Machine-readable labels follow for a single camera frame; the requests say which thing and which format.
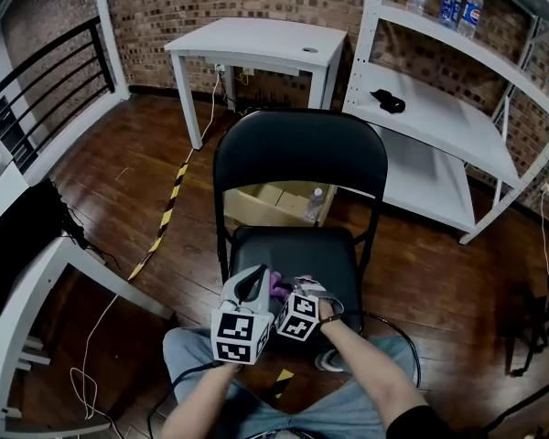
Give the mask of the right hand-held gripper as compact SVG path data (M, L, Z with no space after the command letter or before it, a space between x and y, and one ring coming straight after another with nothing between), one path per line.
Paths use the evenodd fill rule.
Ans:
M294 292L287 298L276 297L277 313L274 329L279 336L293 340L307 340L319 324L319 300L327 300L336 314L343 312L343 304L318 281L310 277L296 277Z

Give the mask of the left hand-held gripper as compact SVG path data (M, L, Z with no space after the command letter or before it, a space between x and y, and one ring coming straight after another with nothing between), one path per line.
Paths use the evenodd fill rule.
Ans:
M229 278L222 301L211 313L210 341L216 361L255 364L274 322L268 311L271 271L263 264L249 267ZM249 307L237 304L249 303Z

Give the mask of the purple cloth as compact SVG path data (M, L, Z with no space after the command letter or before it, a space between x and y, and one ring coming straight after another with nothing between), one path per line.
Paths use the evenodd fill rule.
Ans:
M284 304L296 289L296 278L283 276L277 271L270 272L270 296Z

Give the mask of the person's right forearm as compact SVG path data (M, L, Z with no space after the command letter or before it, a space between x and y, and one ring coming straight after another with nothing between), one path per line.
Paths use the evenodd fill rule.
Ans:
M384 426L390 426L395 419L415 407L427 406L411 376L343 322L326 322L321 332L334 345L353 377L371 398Z

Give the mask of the person's leg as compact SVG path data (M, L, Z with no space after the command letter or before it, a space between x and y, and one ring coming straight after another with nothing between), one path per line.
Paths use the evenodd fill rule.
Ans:
M213 361L210 339L198 330L175 328L165 335L163 353L170 379L182 378L175 386L174 394L177 401L183 400L203 375L203 372L185 372ZM220 416L207 439L247 439L257 435L248 435L244 425L261 402L234 377Z
M261 402L244 427L248 435L297 430L320 439L387 438L378 408L355 380L297 414L279 412Z

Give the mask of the clear plastic bottle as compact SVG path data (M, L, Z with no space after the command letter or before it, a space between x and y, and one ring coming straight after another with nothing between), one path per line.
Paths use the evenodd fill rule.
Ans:
M316 221L324 202L325 194L323 189L320 187L315 188L309 197L305 218L310 221Z

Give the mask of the open cardboard box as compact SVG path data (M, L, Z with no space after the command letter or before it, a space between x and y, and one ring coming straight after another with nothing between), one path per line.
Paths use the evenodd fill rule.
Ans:
M309 200L317 188L323 202L309 218ZM224 214L248 226L321 227L336 192L334 185L303 181L244 186L224 193Z

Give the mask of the person's right leg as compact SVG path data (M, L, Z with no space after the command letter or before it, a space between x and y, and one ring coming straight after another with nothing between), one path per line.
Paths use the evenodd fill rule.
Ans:
M248 435L297 430L320 439L387 438L378 408L355 380L297 414L279 412L261 402L244 427Z

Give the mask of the black folding chair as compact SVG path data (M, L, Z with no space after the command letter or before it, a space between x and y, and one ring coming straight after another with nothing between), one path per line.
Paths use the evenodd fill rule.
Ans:
M213 157L217 254L227 278L245 256L274 246L282 253L279 272L311 274L338 292L361 289L380 215L388 174L381 137L362 119L317 109L253 112L220 139ZM318 182L363 192L374 201L366 231L345 229L268 230L243 227L229 233L224 223L226 191L271 182Z

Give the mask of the person's black shirt sleeve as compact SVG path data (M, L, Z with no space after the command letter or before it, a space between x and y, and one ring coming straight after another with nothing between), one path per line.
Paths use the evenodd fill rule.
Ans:
M463 439L429 406L416 406L394 419L386 439Z

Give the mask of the white metal shelf rack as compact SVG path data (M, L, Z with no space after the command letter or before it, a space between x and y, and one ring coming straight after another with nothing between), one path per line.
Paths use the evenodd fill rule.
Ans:
M446 92L371 63L380 21L415 30L494 70L549 115L549 99L516 66L486 47L389 0L364 0L361 27L343 104L381 135L389 154L386 203L462 231L465 245L484 231L532 183L549 161L549 141L524 175L506 147L508 129ZM466 165L510 186L475 219Z

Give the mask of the black fabric bag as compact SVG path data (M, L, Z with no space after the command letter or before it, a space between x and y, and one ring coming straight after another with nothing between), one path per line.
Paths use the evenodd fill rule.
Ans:
M0 315L18 275L63 234L67 209L46 179L23 192L0 217Z

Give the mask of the black metal stand legs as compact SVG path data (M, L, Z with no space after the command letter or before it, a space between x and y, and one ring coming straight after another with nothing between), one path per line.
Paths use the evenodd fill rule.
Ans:
M523 439L549 428L549 384L480 429L479 439Z

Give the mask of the small white table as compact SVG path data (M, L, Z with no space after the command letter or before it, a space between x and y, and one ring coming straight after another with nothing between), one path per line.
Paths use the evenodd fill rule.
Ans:
M296 76L311 74L307 107L331 105L347 33L328 27L266 18L225 17L164 46L170 55L191 146L203 146L188 80L187 57L222 65L228 108L235 109L234 67Z

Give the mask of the black metal railing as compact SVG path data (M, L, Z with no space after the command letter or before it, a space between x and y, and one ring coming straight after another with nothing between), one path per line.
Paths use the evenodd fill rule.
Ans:
M72 121L103 95L113 92L99 17L56 37L0 81L0 99L6 97L7 106L38 155L31 166ZM15 163L5 150L0 159Z

